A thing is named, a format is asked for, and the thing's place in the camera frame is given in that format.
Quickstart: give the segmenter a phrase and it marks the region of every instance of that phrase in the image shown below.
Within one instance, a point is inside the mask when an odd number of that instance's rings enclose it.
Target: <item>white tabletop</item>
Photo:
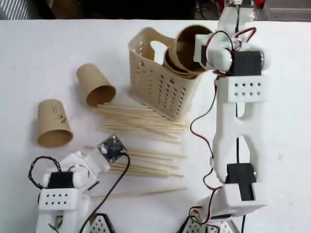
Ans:
[[[96,64],[117,88],[114,102],[134,103],[127,95],[129,56],[127,43],[144,27],[174,37],[187,25],[200,23],[215,30],[216,21],[54,20],[0,21],[0,232],[33,233],[39,190],[28,180],[32,160],[40,155],[63,159],[85,145],[96,145],[109,136],[98,131],[99,119],[81,103],[77,68]],[[269,49],[273,63],[270,100],[265,108],[268,154],[265,160],[269,205],[247,216],[245,232],[306,232],[311,216],[311,24],[254,22],[253,43]],[[213,78],[202,78],[193,99],[189,119],[204,112],[213,96]],[[48,98],[63,102],[74,139],[57,149],[36,144],[37,105]],[[215,109],[195,125],[212,139]],[[184,151],[177,161],[184,178],[125,177],[115,193],[187,185],[180,192],[147,197],[108,200],[101,212],[109,215],[118,233],[173,233],[185,220],[188,209],[210,192],[202,183],[209,171],[209,152],[199,138],[185,134],[185,143],[171,146],[151,140],[121,136],[126,145]],[[242,161],[247,150],[241,148]],[[41,181],[51,163],[40,161],[34,177]],[[90,196],[104,195],[117,175],[102,175]]]

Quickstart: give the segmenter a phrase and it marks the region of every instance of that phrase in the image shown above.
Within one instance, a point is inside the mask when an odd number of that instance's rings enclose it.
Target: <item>white plastic basket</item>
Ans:
[[[152,41],[170,47],[173,38],[145,28],[128,44],[131,69],[131,95],[138,101],[159,112],[170,120],[181,120],[191,105],[194,92],[200,81],[185,79],[168,71],[154,61]]]

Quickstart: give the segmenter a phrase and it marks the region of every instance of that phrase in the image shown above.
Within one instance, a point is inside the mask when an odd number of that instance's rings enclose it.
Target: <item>wire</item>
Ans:
[[[207,143],[207,145],[208,145],[208,148],[209,148],[209,151],[210,151],[210,153],[211,153],[212,158],[214,158],[214,154],[213,154],[213,151],[212,151],[212,148],[211,148],[211,146],[210,146],[209,141],[208,141],[204,136],[202,136],[202,135],[196,133],[195,131],[193,131],[192,126],[193,126],[194,122],[196,122],[198,119],[201,119],[201,118],[205,117],[207,114],[210,113],[210,111],[212,110],[212,108],[213,108],[213,106],[214,106],[215,100],[216,100],[216,93],[217,93],[217,86],[215,85],[215,94],[214,94],[213,102],[212,102],[210,108],[208,109],[208,111],[207,111],[206,113],[204,113],[203,115],[201,115],[201,116],[197,117],[196,119],[194,119],[194,120],[191,122],[191,124],[190,124],[190,131],[191,131],[191,133],[193,133],[193,134],[196,135],[197,137],[200,137],[201,139],[203,139],[204,141],[206,141],[206,143]]]
[[[242,35],[244,33],[247,33],[249,31],[251,31],[251,33],[250,33],[250,35],[246,39],[246,42],[248,42],[253,37],[253,35],[256,33],[257,28],[255,28],[255,27],[246,28],[246,29],[244,29],[244,30],[242,30],[242,31],[240,31],[238,33],[235,33],[233,38],[238,38],[240,35]]]
[[[241,233],[244,233],[245,219],[246,219],[246,215],[243,216],[242,227],[241,227]]]
[[[211,224],[207,224],[209,227],[214,227],[214,228],[216,228],[217,229],[217,233],[219,233],[220,232],[220,227],[219,226],[216,226],[216,225],[211,225]]]
[[[40,184],[40,183],[36,183],[35,180],[33,179],[33,169],[34,169],[34,166],[36,164],[36,162],[39,160],[39,159],[49,159],[49,160],[52,160],[57,168],[58,171],[62,171],[61,169],[61,166],[59,164],[59,162],[52,158],[52,157],[49,157],[49,156],[40,156],[40,157],[37,157],[30,165],[30,169],[29,169],[29,173],[28,173],[28,179],[39,189],[42,189],[43,186]]]
[[[209,45],[210,45],[210,43],[211,43],[211,41],[212,41],[212,38],[213,38],[216,34],[218,34],[218,33],[223,33],[223,34],[225,34],[225,35],[229,38],[230,43],[231,43],[231,51],[234,50],[234,49],[233,49],[233,42],[232,42],[232,40],[231,40],[231,37],[230,37],[230,36],[228,35],[228,33],[226,33],[225,31],[220,30],[220,31],[216,31],[216,32],[215,32],[213,35],[211,35],[210,38],[207,40],[207,42],[206,42],[205,53],[207,53],[207,50],[208,50],[208,47],[209,47]]]
[[[93,217],[93,215],[98,211],[98,209],[104,204],[104,202],[107,200],[107,198],[109,197],[110,193],[113,191],[113,189],[117,186],[117,184],[120,182],[120,180],[122,179],[122,177],[126,174],[130,164],[131,164],[131,159],[127,154],[123,154],[124,156],[127,157],[127,165],[126,168],[124,170],[124,172],[120,175],[120,177],[117,179],[117,181],[115,182],[115,184],[111,187],[111,189],[109,190],[109,192],[106,194],[104,200],[95,208],[95,210],[93,210],[93,212],[87,217],[87,219],[84,221],[79,233],[83,232],[84,227],[86,226],[87,222]]]
[[[198,221],[196,221],[195,219],[193,219],[193,216],[190,215],[191,210],[192,210],[192,209],[202,209],[202,206],[193,206],[193,207],[191,207],[191,208],[189,209],[189,212],[188,212],[189,218],[190,218],[192,221],[196,222],[197,224],[204,225],[204,224],[206,224],[206,223],[210,220],[210,218],[211,218],[212,199],[213,199],[213,197],[214,197],[215,192],[216,192],[219,188],[213,190],[212,194],[210,195],[210,199],[209,199],[209,203],[208,203],[208,214],[207,214],[206,220],[205,220],[204,222],[198,222]]]
[[[238,103],[235,104],[235,116],[238,118]],[[240,163],[240,140],[239,137],[237,137],[237,143],[236,143],[236,149],[237,149],[237,164]]]
[[[57,233],[59,233],[58,230],[56,229],[56,227],[54,227],[54,226],[53,226],[52,224],[50,224],[50,223],[49,223],[49,227],[51,227],[54,231],[56,231]]]
[[[235,27],[235,33],[239,31],[239,23],[240,23],[240,6],[237,5],[238,17],[237,17],[237,26]]]

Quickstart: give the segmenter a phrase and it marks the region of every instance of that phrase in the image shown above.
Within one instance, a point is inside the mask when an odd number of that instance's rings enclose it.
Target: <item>paper cup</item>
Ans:
[[[38,144],[42,147],[60,147],[73,138],[64,106],[59,100],[45,100],[38,105],[38,123]]]
[[[169,48],[169,57],[174,65],[189,73],[199,74],[206,70],[197,62],[193,61],[195,35],[210,34],[212,31],[201,25],[192,25],[183,29],[174,44]]]
[[[182,70],[176,66],[174,66],[173,62],[171,62],[169,56],[168,56],[168,50],[165,52],[164,55],[164,61],[163,66],[169,70],[170,72],[178,75],[179,77],[185,78],[185,79],[195,79],[197,74],[189,73],[185,70]]]
[[[90,106],[111,102],[116,95],[116,89],[110,84],[101,71],[91,63],[84,64],[77,70],[84,99]]]

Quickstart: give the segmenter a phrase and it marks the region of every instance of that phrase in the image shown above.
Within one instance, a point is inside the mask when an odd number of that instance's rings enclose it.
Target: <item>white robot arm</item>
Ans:
[[[100,172],[110,170],[110,164],[123,154],[126,154],[126,148],[113,135],[86,156],[77,151],[60,163],[50,158],[58,165],[48,170],[43,177],[42,185],[35,183],[37,187],[41,187],[35,232],[79,232],[92,211],[92,201],[83,192],[96,185],[99,182]],[[90,232],[89,222],[82,232]]]
[[[243,216],[266,205],[262,188],[262,159],[266,156],[262,119],[269,78],[261,72],[269,67],[270,55],[249,43],[256,28],[246,29],[245,25],[254,19],[254,1],[226,3],[217,32],[196,35],[193,58],[218,75],[217,127],[210,165],[223,186],[212,189],[211,196],[191,208],[190,216],[203,224]],[[240,118],[236,117],[237,103],[245,103]],[[250,163],[228,164],[228,154],[240,136],[249,147]]]

